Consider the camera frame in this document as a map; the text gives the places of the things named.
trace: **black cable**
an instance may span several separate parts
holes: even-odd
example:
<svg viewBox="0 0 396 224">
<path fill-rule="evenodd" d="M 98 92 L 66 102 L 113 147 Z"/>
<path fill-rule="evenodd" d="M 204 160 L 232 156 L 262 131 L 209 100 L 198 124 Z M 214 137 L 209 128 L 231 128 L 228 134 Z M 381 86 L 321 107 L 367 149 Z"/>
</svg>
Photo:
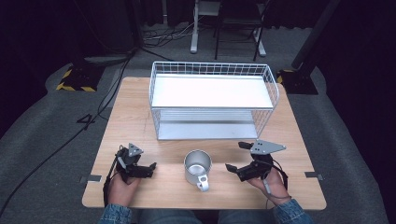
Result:
<svg viewBox="0 0 396 224">
<path fill-rule="evenodd" d="M 125 70 L 126 65 L 128 64 L 129 61 L 131 61 L 133 57 L 133 54 L 130 55 L 130 57 L 128 58 L 128 60 L 124 63 L 124 65 L 122 66 L 122 73 Z M 110 100 L 106 103 L 106 105 L 93 117 L 93 119 L 91 119 L 90 121 L 88 121 L 84 127 L 82 127 L 77 133 L 75 133 L 71 138 L 69 138 L 69 140 L 67 140 L 63 145 L 61 145 L 58 149 L 56 149 L 54 152 L 52 152 L 46 159 L 44 159 L 42 162 L 40 162 L 37 167 L 31 171 L 29 173 L 29 175 L 27 175 L 22 181 L 21 183 L 14 189 L 12 190 L 11 194 L 8 196 L 6 202 L 4 203 L 1 211 L 0 211 L 0 218 L 3 215 L 4 211 L 6 210 L 6 207 L 8 205 L 8 203 L 11 201 L 11 198 L 15 195 L 15 193 L 18 191 L 18 189 L 24 184 L 24 182 L 32 175 L 34 174 L 44 163 L 46 163 L 49 159 L 51 159 L 54 155 L 56 155 L 58 152 L 60 152 L 64 147 L 66 147 L 71 141 L 73 141 L 79 134 L 81 134 L 91 123 L 93 123 L 95 121 L 95 119 L 100 116 L 100 114 L 106 109 L 106 107 L 108 106 L 108 104 L 110 103 L 111 99 L 114 97 L 115 95 L 115 91 L 113 92 L 113 95 L 111 96 Z"/>
<path fill-rule="evenodd" d="M 115 64 L 124 63 L 126 60 L 128 60 L 128 57 L 129 57 L 129 55 L 127 54 L 127 55 L 122 55 L 122 58 L 120 58 L 120 59 L 113 59 L 113 60 L 106 60 L 106 61 L 102 61 L 102 62 L 95 62 L 95 61 L 89 61 L 90 58 L 85 58 L 85 61 L 87 61 L 89 64 L 91 64 L 93 66 L 108 67 L 108 66 L 112 66 L 112 65 L 115 65 Z"/>
<path fill-rule="evenodd" d="M 277 166 L 279 166 L 279 168 L 283 171 L 282 166 L 280 166 L 279 162 L 277 162 L 276 160 L 273 161 L 276 162 Z"/>
<path fill-rule="evenodd" d="M 143 35 L 148 34 L 148 35 L 144 36 L 143 39 L 145 41 L 150 41 L 150 40 L 155 40 L 155 39 L 163 39 L 163 38 L 168 38 L 168 37 L 176 39 L 175 37 L 178 37 L 178 36 L 184 37 L 186 35 L 192 35 L 192 33 L 188 33 L 188 34 L 184 34 L 183 35 L 183 33 L 185 31 L 189 31 L 192 28 L 191 26 L 192 26 L 192 24 L 190 24 L 190 25 L 188 25 L 188 26 L 186 26 L 184 28 L 179 28 L 177 30 L 174 28 L 173 31 L 170 34 L 166 33 L 169 29 L 158 29 L 158 30 L 143 31 Z M 159 35 L 157 33 L 157 31 L 159 31 L 159 30 L 165 30 L 165 31 L 161 35 Z"/>
<path fill-rule="evenodd" d="M 269 199 L 267 198 L 267 201 L 265 202 L 265 209 L 268 209 L 268 201 Z"/>
<path fill-rule="evenodd" d="M 123 71 L 124 71 L 126 65 L 128 64 L 129 60 L 126 61 L 126 62 L 121 66 L 119 76 L 117 77 L 117 79 L 116 79 L 116 81 L 113 83 L 113 85 L 111 85 L 110 90 L 107 92 L 106 96 L 103 98 L 103 100 L 101 101 L 101 103 L 99 104 L 99 106 L 98 106 L 98 108 L 97 108 L 97 113 L 98 113 L 99 117 L 101 117 L 102 119 L 108 120 L 107 118 L 105 118 L 105 117 L 103 117 L 103 116 L 101 115 L 102 112 L 100 112 L 100 108 L 101 108 L 103 102 L 105 101 L 105 99 L 107 98 L 107 96 L 110 94 L 111 90 L 114 88 L 114 86 L 115 86 L 116 83 L 117 83 L 116 89 L 113 91 L 113 94 L 111 95 L 110 99 L 107 101 L 107 104 L 106 104 L 103 108 L 106 108 L 106 106 L 108 106 L 108 104 L 110 104 L 111 100 L 112 100 L 113 97 L 115 96 L 115 94 L 116 94 L 116 92 L 117 92 L 117 89 L 118 89 L 119 86 L 120 86 L 120 81 L 122 80 Z"/>
<path fill-rule="evenodd" d="M 148 50 L 148 49 L 143 49 L 143 48 L 141 48 L 141 49 L 142 49 L 143 51 L 145 51 L 146 53 L 149 53 L 149 54 L 158 56 L 158 57 L 160 57 L 160 58 L 165 59 L 166 61 L 169 61 L 169 62 L 174 62 L 174 61 L 175 61 L 175 60 L 173 60 L 173 59 L 166 58 L 166 57 L 162 56 L 161 54 L 154 53 L 154 52 L 152 52 L 152 51 L 150 51 L 150 50 Z"/>
<path fill-rule="evenodd" d="M 103 185 L 103 202 L 105 204 L 105 207 L 108 205 L 108 190 L 110 189 L 110 181 L 114 177 L 114 175 L 118 174 L 118 173 L 115 173 L 113 176 L 111 176 L 111 172 L 113 171 L 114 166 L 116 165 L 116 162 L 117 162 L 117 157 L 114 158 L 114 161 L 111 164 L 110 172 L 108 172 L 105 184 Z"/>
<path fill-rule="evenodd" d="M 186 26 L 185 28 L 180 28 L 180 29 L 178 29 L 177 31 L 176 31 L 176 29 L 174 28 L 173 31 L 172 31 L 170 34 L 166 34 L 166 32 L 169 30 L 169 29 L 166 29 L 166 30 L 163 32 L 162 35 L 154 35 L 154 36 L 148 36 L 148 37 L 146 37 L 146 39 L 145 39 L 146 42 L 145 42 L 144 46 L 145 46 L 146 48 L 156 48 L 156 47 L 165 46 L 166 44 L 168 44 L 168 43 L 171 42 L 172 40 L 179 40 L 179 39 L 181 39 L 181 38 L 186 37 L 187 35 L 192 35 L 192 33 L 183 35 L 183 33 L 184 33 L 185 31 L 189 31 L 189 30 L 191 30 L 191 29 L 193 29 L 193 23 L 189 24 L 189 25 Z M 156 44 L 147 43 L 149 40 L 154 40 L 154 39 L 156 39 L 156 38 L 158 38 Z"/>
<path fill-rule="evenodd" d="M 286 173 L 281 168 L 279 168 L 271 163 L 265 162 L 265 161 L 256 161 L 256 162 L 271 166 L 271 167 L 275 168 L 276 170 L 278 170 L 280 172 L 280 174 L 282 175 L 283 186 L 285 186 L 286 190 L 288 189 L 288 178 L 289 177 L 286 175 Z"/>
</svg>

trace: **black curtain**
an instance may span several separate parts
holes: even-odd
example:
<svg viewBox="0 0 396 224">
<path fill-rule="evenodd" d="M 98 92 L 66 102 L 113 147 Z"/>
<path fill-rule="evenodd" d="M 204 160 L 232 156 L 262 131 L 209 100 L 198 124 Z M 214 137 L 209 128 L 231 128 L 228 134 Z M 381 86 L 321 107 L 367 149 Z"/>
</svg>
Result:
<svg viewBox="0 0 396 224">
<path fill-rule="evenodd" d="M 181 22 L 193 22 L 194 0 L 166 0 L 167 19 L 169 26 Z"/>
<path fill-rule="evenodd" d="M 47 10 L 38 1 L 0 1 L 0 137 L 68 62 Z"/>
<path fill-rule="evenodd" d="M 378 183 L 389 223 L 396 223 L 395 11 L 394 1 L 340 1 L 316 43 L 325 50 L 312 59 Z"/>
<path fill-rule="evenodd" d="M 142 7 L 142 22 L 148 26 L 163 24 L 163 0 L 140 0 Z"/>
<path fill-rule="evenodd" d="M 330 0 L 271 0 L 265 13 L 266 28 L 312 28 Z"/>
</svg>

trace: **yellow black hazard tape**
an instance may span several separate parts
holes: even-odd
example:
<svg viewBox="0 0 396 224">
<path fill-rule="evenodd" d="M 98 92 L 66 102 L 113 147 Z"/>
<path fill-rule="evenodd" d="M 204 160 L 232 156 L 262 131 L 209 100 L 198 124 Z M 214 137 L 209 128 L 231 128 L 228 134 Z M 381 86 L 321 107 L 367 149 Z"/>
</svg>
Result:
<svg viewBox="0 0 396 224">
<path fill-rule="evenodd" d="M 295 72 L 294 70 L 289 70 L 289 69 L 282 69 L 282 70 L 279 70 L 279 71 L 276 73 L 276 82 L 283 85 L 282 74 L 284 74 L 284 73 L 294 73 L 294 72 Z"/>
<path fill-rule="evenodd" d="M 56 90 L 64 91 L 97 91 L 97 85 L 102 77 L 103 67 L 75 68 L 70 66 L 64 73 Z"/>
</svg>

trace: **chair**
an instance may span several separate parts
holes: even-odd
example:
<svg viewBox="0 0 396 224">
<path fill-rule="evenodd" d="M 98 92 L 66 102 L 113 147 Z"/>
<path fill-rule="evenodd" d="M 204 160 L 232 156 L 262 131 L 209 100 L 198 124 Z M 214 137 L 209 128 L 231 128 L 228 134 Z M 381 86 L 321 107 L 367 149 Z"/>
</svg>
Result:
<svg viewBox="0 0 396 224">
<path fill-rule="evenodd" d="M 214 36 L 216 37 L 215 60 L 218 58 L 219 42 L 251 43 L 251 40 L 248 40 L 252 38 L 256 46 L 253 61 L 256 61 L 262 39 L 263 16 L 269 1 L 271 0 L 263 1 L 265 7 L 262 13 L 260 13 L 256 0 L 220 1 L 218 21 L 214 33 Z M 220 31 L 225 29 L 251 30 L 251 32 L 244 40 L 220 39 Z"/>
</svg>

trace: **stainless steel mug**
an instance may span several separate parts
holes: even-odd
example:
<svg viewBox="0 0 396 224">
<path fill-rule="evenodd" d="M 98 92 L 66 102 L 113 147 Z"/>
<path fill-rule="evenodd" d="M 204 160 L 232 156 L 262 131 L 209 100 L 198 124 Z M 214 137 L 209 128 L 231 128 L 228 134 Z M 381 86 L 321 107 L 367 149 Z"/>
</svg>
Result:
<svg viewBox="0 0 396 224">
<path fill-rule="evenodd" d="M 196 185 L 202 192 L 209 190 L 207 176 L 212 167 L 210 156 L 202 150 L 194 150 L 184 159 L 185 176 L 189 183 Z"/>
</svg>

